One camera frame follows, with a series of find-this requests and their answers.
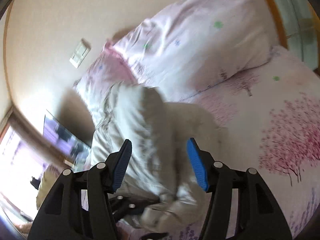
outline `blue gripper pad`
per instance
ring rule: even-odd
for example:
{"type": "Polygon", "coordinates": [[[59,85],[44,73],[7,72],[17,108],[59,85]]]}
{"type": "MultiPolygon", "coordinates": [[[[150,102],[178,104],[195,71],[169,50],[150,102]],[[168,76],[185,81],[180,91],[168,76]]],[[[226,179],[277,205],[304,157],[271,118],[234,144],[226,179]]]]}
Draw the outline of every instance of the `blue gripper pad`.
{"type": "Polygon", "coordinates": [[[200,149],[196,144],[195,139],[190,138],[187,142],[187,152],[189,155],[189,159],[193,168],[193,171],[196,175],[198,185],[204,190],[207,191],[209,189],[209,183],[207,178],[207,171],[204,164],[201,161],[199,156],[200,149]]]}
{"type": "Polygon", "coordinates": [[[130,140],[126,139],[114,160],[115,167],[113,171],[112,180],[112,189],[114,190],[114,192],[116,192],[116,190],[120,188],[122,184],[122,180],[124,178],[125,172],[129,164],[129,160],[131,158],[131,153],[132,143],[130,140]]]}

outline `wall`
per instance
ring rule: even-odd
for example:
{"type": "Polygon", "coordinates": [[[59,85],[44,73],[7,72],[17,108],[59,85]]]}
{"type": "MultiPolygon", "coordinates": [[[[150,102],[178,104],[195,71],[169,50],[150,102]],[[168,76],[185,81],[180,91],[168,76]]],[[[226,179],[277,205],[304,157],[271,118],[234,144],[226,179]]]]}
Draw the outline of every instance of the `wall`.
{"type": "Polygon", "coordinates": [[[4,62],[3,62],[3,36],[4,25],[7,11],[0,19],[0,121],[4,118],[5,114],[11,106],[11,99],[7,89],[7,84],[4,76],[4,62]]]}
{"type": "Polygon", "coordinates": [[[6,39],[12,100],[25,117],[43,129],[47,109],[80,139],[94,127],[72,90],[99,54],[106,38],[137,26],[177,0],[15,0],[6,39]],[[91,51],[78,69],[69,58],[81,38],[91,51]]]}

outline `light switch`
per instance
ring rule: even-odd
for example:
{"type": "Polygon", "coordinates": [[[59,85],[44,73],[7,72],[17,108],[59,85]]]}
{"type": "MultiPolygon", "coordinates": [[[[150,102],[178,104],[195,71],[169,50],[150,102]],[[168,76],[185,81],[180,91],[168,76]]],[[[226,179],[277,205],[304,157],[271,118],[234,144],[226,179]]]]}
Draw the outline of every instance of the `light switch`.
{"type": "Polygon", "coordinates": [[[89,51],[89,45],[82,39],[71,55],[70,62],[72,63],[72,65],[75,66],[75,68],[78,68],[89,51]]]}

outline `white pillowcase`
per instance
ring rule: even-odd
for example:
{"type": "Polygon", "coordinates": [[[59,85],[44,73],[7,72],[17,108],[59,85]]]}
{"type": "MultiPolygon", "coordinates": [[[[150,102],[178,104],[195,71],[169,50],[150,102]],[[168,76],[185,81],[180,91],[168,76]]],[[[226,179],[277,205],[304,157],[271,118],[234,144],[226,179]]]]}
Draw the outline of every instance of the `white pillowcase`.
{"type": "Polygon", "coordinates": [[[181,0],[114,48],[139,83],[178,101],[268,62],[270,42],[252,0],[181,0]]]}

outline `bed sheet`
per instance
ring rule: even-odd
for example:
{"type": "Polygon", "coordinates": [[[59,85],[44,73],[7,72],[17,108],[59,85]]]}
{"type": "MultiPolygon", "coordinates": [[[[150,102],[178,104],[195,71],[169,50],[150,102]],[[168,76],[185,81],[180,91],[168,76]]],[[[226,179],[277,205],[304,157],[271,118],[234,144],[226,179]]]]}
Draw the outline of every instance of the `bed sheet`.
{"type": "MultiPolygon", "coordinates": [[[[297,236],[320,202],[319,77],[275,46],[267,64],[239,72],[183,102],[212,113],[221,127],[218,160],[232,169],[257,168],[297,236]]],[[[230,219],[236,220],[235,212],[230,219]]],[[[171,232],[164,240],[197,240],[202,224],[171,232]]],[[[146,234],[124,223],[118,226],[130,239],[146,234]]]]}

